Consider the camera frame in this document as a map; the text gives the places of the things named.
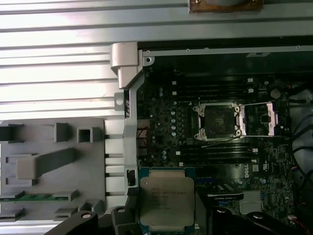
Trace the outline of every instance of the black cable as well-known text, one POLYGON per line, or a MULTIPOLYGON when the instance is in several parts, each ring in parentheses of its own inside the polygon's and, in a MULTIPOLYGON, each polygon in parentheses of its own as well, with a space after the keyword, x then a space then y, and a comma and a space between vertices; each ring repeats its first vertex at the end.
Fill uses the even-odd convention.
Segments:
POLYGON ((313 124, 308 125, 307 127, 303 128, 298 133, 294 134, 292 136, 292 141, 295 141, 297 138, 299 138, 300 136, 302 136, 303 134, 307 133, 308 131, 310 131, 312 129, 313 129, 313 124))
POLYGON ((297 167, 297 170, 302 174, 302 176, 304 177, 304 180, 303 180, 303 183, 302 185, 298 188, 298 190, 300 191, 304 185, 306 184, 307 181, 310 182, 311 186, 313 187, 313 181, 312 179, 310 178, 311 174, 313 173, 313 169, 310 170, 307 174, 302 170, 302 168, 300 167, 300 165, 298 164, 294 154, 302 149, 310 149, 310 150, 313 150, 313 146, 302 146, 302 147, 299 147, 299 148, 296 148, 292 151, 292 154, 291 154, 291 158, 295 164, 295 166, 297 167))
POLYGON ((304 118, 302 118, 302 120, 299 122, 299 124, 297 125, 297 127, 294 129, 294 133, 297 132, 297 130, 300 128, 300 126, 302 125, 302 123, 304 123, 304 121, 306 121, 307 119, 313 117, 313 114, 309 114, 307 116, 305 116, 304 118))
POLYGON ((301 146, 301 147, 295 148, 292 152, 295 153, 295 152, 298 152, 302 149, 309 149, 309 150, 313 151, 313 146, 301 146))
POLYGON ((306 90, 308 87, 310 87, 310 82, 306 82, 300 86, 297 86, 295 88, 291 88, 289 91, 288 91, 288 96, 293 96, 295 94, 299 94, 300 92, 306 90))
POLYGON ((301 191, 304 187, 304 185, 307 183, 308 180, 311 180, 311 175, 313 174, 313 169, 309 170, 308 173, 305 175, 302 184, 299 187, 299 191, 301 191))

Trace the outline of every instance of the gray plastic bracket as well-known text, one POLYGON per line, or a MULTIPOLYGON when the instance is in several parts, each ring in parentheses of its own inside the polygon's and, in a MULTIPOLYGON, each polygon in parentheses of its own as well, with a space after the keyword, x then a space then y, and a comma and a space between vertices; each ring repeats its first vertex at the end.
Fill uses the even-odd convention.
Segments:
POLYGON ((77 190, 75 191, 61 191, 53 194, 54 197, 67 197, 68 200, 71 202, 73 201, 76 197, 79 196, 79 192, 77 190))
POLYGON ((21 192, 10 192, 9 194, 1 194, 0 199, 16 199, 25 194, 24 191, 21 192))
POLYGON ((18 128, 22 127, 22 124, 8 124, 6 126, 0 126, 0 143, 21 143, 23 140, 17 140, 15 137, 18 128))
POLYGON ((10 188, 31 187, 37 184, 37 180, 21 180, 17 178, 16 162, 20 158, 31 157, 32 154, 17 154, 5 157, 5 185, 10 188))
POLYGON ((88 200, 79 207, 78 211, 91 211, 97 214, 103 214, 105 212, 104 209, 102 200, 88 200))
POLYGON ((55 221, 63 221, 67 218, 70 218, 72 215, 78 212, 78 207, 75 205, 67 205, 59 208, 55 213, 55 221))
POLYGON ((1 222, 15 222, 25 214, 25 209, 4 210, 1 209, 0 221, 1 222))
POLYGON ((133 79, 142 70, 142 51, 137 43, 115 43, 111 46, 111 69, 118 77, 121 89, 129 88, 133 79))
POLYGON ((54 142, 65 142, 70 138, 69 125, 67 123, 56 122, 54 124, 54 142))
POLYGON ((77 142, 94 143, 102 140, 101 130, 96 127, 78 127, 77 128, 77 142))
POLYGON ((17 159, 16 172, 20 180, 34 180, 43 174, 75 161, 75 149, 66 148, 46 154, 17 159))

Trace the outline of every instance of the green circuit board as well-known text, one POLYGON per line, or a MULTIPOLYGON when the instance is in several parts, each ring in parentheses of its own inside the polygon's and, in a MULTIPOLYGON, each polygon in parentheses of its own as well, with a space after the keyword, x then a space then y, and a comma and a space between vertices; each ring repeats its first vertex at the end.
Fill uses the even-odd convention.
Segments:
MULTIPOLYGON (((194 167, 196 187, 205 188, 218 179, 232 182, 244 191, 243 200, 220 201, 219 206, 242 216, 250 210, 264 211, 288 223, 287 216, 293 210, 289 102, 284 93, 279 99, 270 96, 273 89, 286 87, 288 83, 274 76, 239 77, 234 81, 226 78, 213 82, 184 80, 176 74, 158 76, 165 78, 155 79, 150 74, 150 79, 146 79, 137 91, 138 165, 194 167), (203 103, 246 105, 247 137, 226 142, 196 139, 202 117, 199 118, 199 113, 193 109, 203 103), (272 129, 274 136, 268 136, 268 103, 279 122, 272 129)), ((208 114, 214 123, 204 128, 212 131, 210 136, 213 138, 221 133, 231 134, 230 125, 225 123, 229 120, 225 116, 231 112, 215 112, 212 107, 208 114)))

